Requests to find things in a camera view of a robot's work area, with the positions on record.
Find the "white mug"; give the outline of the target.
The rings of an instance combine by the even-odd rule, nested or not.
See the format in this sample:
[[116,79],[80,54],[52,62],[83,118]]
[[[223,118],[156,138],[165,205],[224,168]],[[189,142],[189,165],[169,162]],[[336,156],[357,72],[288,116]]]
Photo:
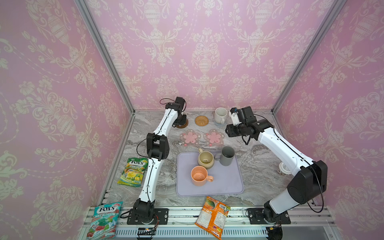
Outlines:
[[220,124],[226,123],[228,111],[225,108],[215,109],[214,121]]

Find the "pink flower coaster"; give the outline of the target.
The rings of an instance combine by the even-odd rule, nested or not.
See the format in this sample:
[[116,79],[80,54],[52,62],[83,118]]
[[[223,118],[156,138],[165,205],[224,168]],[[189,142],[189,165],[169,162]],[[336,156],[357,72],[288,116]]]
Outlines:
[[212,129],[208,133],[204,134],[204,139],[206,140],[209,147],[223,146],[225,135],[220,131]]
[[199,141],[201,139],[201,134],[198,132],[195,132],[194,130],[188,130],[182,134],[180,134],[180,139],[182,142],[182,145],[187,146],[198,146]]

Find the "woven rattan coaster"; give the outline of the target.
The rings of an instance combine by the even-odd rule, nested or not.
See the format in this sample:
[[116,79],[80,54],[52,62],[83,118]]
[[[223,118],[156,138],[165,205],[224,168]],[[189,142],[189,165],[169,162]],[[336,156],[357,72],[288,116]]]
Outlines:
[[195,118],[195,124],[199,127],[203,127],[209,124],[209,119],[206,116],[197,116]]

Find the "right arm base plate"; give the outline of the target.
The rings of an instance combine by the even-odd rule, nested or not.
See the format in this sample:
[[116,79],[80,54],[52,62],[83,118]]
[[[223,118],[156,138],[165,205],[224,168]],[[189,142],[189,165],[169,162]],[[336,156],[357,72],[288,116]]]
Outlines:
[[291,219],[287,211],[276,214],[268,208],[248,208],[246,216],[251,225],[289,225]]

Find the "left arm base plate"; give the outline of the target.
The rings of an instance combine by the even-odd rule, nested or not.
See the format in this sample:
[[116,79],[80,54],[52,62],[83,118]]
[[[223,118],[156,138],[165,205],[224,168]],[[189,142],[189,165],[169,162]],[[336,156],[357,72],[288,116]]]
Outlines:
[[136,217],[133,213],[129,213],[127,218],[128,225],[167,225],[168,224],[169,209],[155,208],[154,216],[149,220]]

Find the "brown wooden coaster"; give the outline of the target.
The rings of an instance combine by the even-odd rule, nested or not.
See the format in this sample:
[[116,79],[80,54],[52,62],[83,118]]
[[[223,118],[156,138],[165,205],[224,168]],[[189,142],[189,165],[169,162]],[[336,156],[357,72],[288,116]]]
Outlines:
[[178,129],[184,129],[184,128],[186,128],[188,125],[189,125],[189,120],[186,120],[185,124],[183,124],[183,125],[177,125],[176,127],[177,127]]

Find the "blue woven coaster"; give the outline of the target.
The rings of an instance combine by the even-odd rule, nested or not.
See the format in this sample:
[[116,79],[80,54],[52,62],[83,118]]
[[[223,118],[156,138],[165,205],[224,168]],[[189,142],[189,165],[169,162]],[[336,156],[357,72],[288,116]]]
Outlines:
[[227,125],[227,123],[223,123],[223,124],[220,124],[220,123],[217,123],[217,122],[214,122],[214,124],[218,127],[224,127]]

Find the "grey mug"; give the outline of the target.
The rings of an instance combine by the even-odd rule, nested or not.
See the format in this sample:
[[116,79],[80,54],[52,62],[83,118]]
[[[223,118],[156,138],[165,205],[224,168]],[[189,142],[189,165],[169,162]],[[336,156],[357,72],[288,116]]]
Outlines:
[[232,147],[225,146],[221,152],[214,156],[214,159],[219,161],[223,166],[229,166],[235,156],[235,150]]

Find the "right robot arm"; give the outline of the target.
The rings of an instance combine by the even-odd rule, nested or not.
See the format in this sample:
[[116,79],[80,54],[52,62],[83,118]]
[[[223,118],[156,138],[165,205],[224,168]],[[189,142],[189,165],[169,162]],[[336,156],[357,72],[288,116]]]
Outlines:
[[226,134],[254,139],[271,150],[293,175],[286,189],[264,204],[263,218],[268,224],[280,224],[286,212],[322,196],[327,189],[328,166],[300,152],[268,120],[258,120],[251,107],[230,110],[232,123]]

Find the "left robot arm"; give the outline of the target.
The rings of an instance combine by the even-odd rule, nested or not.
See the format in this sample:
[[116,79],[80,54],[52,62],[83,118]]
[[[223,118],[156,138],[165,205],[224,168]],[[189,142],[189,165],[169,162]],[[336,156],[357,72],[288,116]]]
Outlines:
[[184,125],[186,101],[182,97],[165,104],[165,113],[157,128],[146,136],[147,158],[149,160],[145,181],[138,199],[134,203],[131,219],[134,222],[149,224],[155,218],[156,186],[164,160],[170,146],[168,135],[172,128]]

